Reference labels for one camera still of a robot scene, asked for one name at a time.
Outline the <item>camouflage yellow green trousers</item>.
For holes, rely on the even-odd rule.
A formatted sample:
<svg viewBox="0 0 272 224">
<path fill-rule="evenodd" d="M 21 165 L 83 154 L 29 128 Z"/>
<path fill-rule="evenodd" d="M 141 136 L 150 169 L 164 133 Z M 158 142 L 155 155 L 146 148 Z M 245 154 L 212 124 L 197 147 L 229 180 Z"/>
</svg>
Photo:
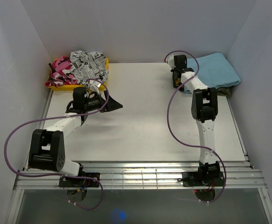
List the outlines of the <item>camouflage yellow green trousers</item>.
<svg viewBox="0 0 272 224">
<path fill-rule="evenodd" d="M 218 96 L 230 97 L 231 96 L 231 88 L 230 87 L 220 87 L 217 89 Z"/>
</svg>

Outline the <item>pink camouflage trousers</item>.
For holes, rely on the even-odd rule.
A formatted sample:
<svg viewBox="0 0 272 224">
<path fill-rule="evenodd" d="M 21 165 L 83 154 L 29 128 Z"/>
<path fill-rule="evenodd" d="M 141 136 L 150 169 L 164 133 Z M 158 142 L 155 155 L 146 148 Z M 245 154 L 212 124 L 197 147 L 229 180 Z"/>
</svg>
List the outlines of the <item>pink camouflage trousers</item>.
<svg viewBox="0 0 272 224">
<path fill-rule="evenodd" d="M 78 80 L 71 72 L 71 61 L 68 56 L 61 56 L 53 63 L 48 64 L 50 68 L 46 87 L 61 87 L 64 85 L 77 85 Z"/>
</svg>

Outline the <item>aluminium rail frame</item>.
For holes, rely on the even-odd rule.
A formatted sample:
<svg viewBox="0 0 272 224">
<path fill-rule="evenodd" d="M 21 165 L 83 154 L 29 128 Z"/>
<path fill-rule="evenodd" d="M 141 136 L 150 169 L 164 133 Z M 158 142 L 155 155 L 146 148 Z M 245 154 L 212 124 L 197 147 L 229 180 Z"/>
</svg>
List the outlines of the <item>aluminium rail frame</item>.
<svg viewBox="0 0 272 224">
<path fill-rule="evenodd" d="M 193 187 L 178 179 L 198 168 L 198 128 L 190 113 L 191 96 L 172 89 L 145 93 L 112 90 L 123 108 L 90 116 L 65 141 L 66 157 L 87 172 L 99 172 L 103 201 L 86 211 L 65 201 L 58 177 L 30 169 L 15 183 L 24 197 L 17 223 L 24 224 L 272 224 L 272 202 L 260 169 L 249 161 L 230 102 L 218 98 L 216 152 L 226 172 L 219 199 L 199 201 Z"/>
</svg>

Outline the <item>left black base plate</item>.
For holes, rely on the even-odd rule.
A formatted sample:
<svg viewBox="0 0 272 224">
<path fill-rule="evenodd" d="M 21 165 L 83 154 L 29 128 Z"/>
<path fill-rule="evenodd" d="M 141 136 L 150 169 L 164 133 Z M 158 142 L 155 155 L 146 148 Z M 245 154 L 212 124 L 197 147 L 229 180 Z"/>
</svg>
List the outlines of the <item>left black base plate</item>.
<svg viewBox="0 0 272 224">
<path fill-rule="evenodd" d="M 83 176 L 90 177 L 96 180 L 100 180 L 100 173 L 85 173 Z M 77 179 L 69 177 L 61 177 L 59 179 L 59 187 L 62 188 L 82 188 L 82 187 L 99 187 L 99 184 L 94 180 L 89 179 Z"/>
</svg>

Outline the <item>light blue trousers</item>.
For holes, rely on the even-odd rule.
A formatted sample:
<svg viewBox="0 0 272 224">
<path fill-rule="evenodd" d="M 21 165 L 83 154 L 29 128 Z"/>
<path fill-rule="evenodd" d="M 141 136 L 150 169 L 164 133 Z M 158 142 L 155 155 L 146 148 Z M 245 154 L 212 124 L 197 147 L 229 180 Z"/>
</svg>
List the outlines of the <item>light blue trousers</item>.
<svg viewBox="0 0 272 224">
<path fill-rule="evenodd" d="M 221 53 L 213 53 L 208 56 L 187 59 L 187 67 L 192 68 L 198 74 L 187 84 L 194 81 L 201 81 L 210 88 L 232 87 L 240 84 L 241 79 L 233 66 Z"/>
</svg>

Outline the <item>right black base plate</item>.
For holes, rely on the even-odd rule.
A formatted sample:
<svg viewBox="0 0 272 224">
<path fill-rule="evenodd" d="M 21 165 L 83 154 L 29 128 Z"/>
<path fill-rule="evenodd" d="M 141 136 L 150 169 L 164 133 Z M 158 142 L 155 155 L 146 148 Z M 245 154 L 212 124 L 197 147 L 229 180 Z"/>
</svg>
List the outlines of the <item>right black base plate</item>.
<svg viewBox="0 0 272 224">
<path fill-rule="evenodd" d="M 225 178 L 223 172 L 220 172 L 218 177 L 201 177 L 198 172 L 183 172 L 178 181 L 182 182 L 184 187 L 208 187 L 211 184 L 222 187 Z"/>
</svg>

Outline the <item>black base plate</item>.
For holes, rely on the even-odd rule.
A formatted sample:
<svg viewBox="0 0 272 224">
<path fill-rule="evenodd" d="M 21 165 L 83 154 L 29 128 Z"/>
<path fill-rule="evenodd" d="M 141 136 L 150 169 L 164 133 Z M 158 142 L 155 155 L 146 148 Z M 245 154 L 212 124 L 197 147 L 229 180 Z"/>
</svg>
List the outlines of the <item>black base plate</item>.
<svg viewBox="0 0 272 224">
<path fill-rule="evenodd" d="M 100 180 L 100 173 L 85 173 L 83 176 L 90 177 L 96 180 Z M 62 188 L 82 188 L 82 187 L 99 187 L 99 184 L 94 180 L 89 179 L 77 179 L 69 177 L 61 177 L 59 179 L 59 187 Z"/>
<path fill-rule="evenodd" d="M 222 187 L 225 178 L 223 172 L 220 172 L 218 177 L 201 177 L 198 172 L 183 172 L 178 181 L 182 182 L 184 187 L 208 187 L 211 184 Z"/>
</svg>

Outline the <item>white black print trousers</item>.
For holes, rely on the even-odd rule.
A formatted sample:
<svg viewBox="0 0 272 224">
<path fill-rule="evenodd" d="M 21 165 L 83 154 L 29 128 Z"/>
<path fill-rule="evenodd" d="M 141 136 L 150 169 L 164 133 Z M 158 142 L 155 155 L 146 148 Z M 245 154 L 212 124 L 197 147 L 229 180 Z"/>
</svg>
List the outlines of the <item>white black print trousers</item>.
<svg viewBox="0 0 272 224">
<path fill-rule="evenodd" d="M 79 85 L 89 86 L 87 79 L 93 78 L 105 83 L 108 78 L 106 67 L 107 58 L 100 52 L 86 52 L 82 50 L 70 53 L 71 73 Z"/>
</svg>

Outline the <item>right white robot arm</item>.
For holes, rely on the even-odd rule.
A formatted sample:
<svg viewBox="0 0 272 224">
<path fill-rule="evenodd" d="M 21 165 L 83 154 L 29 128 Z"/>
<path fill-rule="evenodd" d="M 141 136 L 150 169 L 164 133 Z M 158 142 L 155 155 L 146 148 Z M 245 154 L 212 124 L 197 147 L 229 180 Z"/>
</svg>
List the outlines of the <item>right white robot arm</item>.
<svg viewBox="0 0 272 224">
<path fill-rule="evenodd" d="M 196 121 L 200 139 L 199 167 L 196 172 L 185 172 L 179 179 L 185 186 L 214 184 L 220 178 L 220 164 L 214 153 L 214 125 L 218 114 L 217 91 L 208 87 L 187 66 L 186 55 L 171 54 L 165 60 L 171 67 L 173 87 L 187 88 L 192 94 L 191 114 Z"/>
</svg>

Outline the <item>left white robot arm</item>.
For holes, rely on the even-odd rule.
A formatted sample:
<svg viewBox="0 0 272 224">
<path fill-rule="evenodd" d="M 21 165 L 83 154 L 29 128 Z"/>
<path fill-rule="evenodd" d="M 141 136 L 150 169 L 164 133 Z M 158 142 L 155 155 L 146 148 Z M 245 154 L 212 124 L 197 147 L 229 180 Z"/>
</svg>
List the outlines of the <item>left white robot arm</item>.
<svg viewBox="0 0 272 224">
<path fill-rule="evenodd" d="M 99 109 L 100 112 L 111 112 L 123 108 L 122 104 L 108 96 L 107 90 L 103 93 L 102 97 L 100 93 L 89 92 L 85 87 L 77 87 L 73 90 L 73 100 L 67 105 L 65 118 L 45 129 L 36 129 L 32 133 L 30 168 L 67 175 L 70 182 L 77 187 L 85 183 L 86 178 L 81 165 L 65 156 L 64 140 L 84 124 L 88 113 Z"/>
</svg>

